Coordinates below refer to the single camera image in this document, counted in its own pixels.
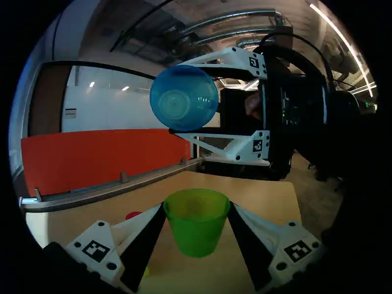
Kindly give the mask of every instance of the table surface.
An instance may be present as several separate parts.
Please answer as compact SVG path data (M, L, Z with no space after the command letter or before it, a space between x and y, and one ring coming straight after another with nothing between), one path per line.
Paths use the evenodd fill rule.
M48 213L27 213L26 221L38 243L66 246L96 220L116 224L132 211L146 211L179 190L205 188L278 225L301 222L292 183L230 178L183 171L146 187L96 203ZM175 245L167 220L151 255L150 275L139 292L149 293L255 293L229 221L216 250L204 258L183 255Z

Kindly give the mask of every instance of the pipe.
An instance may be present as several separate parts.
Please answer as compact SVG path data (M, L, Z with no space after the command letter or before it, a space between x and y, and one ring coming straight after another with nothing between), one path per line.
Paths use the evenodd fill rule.
M217 35L209 36L207 38L195 41L192 43L194 46L202 46L215 41L228 39L231 37L247 36L252 34L269 34L275 31L273 27L257 27L257 28L243 28L238 31L224 32Z
M277 12L275 9L257 9L257 10L249 10L249 11L241 11L241 12L231 12L229 14L224 14L220 16L216 16L214 18L202 21L198 24L194 24L190 27L186 27L185 29L179 31L181 35L188 35L202 27L208 25L214 25L218 23L222 23L225 21L238 19L238 18L245 18L249 16L274 16L278 18L282 18L282 14Z
M247 47L258 46L260 42L261 42L261 39L242 40L236 46L244 49ZM275 43L275 40L268 39L267 43Z

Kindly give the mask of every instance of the sign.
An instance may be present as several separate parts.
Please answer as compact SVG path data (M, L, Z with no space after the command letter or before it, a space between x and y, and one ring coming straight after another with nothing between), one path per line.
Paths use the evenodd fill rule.
M74 119L74 118L76 118L76 108L67 108L65 110L65 118L66 119Z

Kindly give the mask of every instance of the red object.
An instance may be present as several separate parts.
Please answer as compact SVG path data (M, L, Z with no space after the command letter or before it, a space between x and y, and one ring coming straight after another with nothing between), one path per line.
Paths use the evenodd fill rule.
M130 212L130 213L128 213L128 214L126 215L125 220L134 218L135 216L138 216L139 214L141 214L140 211L132 211L132 212Z
M30 196L64 193L119 180L190 158L190 143L167 129L58 133L22 139Z

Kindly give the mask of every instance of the ceiling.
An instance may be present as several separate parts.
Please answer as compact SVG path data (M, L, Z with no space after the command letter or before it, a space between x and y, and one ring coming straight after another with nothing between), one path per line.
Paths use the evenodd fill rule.
M100 9L91 20L85 38L88 38L90 43L104 39L111 44L107 48L110 50L121 31L127 31L143 15L162 2L162 0L103 0ZM322 3L315 1L313 3L336 24L349 42L354 44L330 11ZM181 30L192 24L216 16L256 9L275 10L282 17L255 14L205 26L190 34L181 33ZM265 32L259 31L245 36L233 35L230 38L198 44L207 37L249 28L260 29L261 32L262 29L292 30L293 33L304 37L323 52L334 71L334 78L358 86L365 84L357 64L340 37L309 7L309 3L305 0L174 0L140 22L115 50L170 66L208 52L238 46L243 41L257 40L265 35ZM324 72L320 57L307 44L286 36L277 38L276 42L303 54L321 72ZM298 71L293 65L289 68L293 72ZM370 75L367 77L369 82L373 81ZM340 84L340 87L350 88L344 84Z

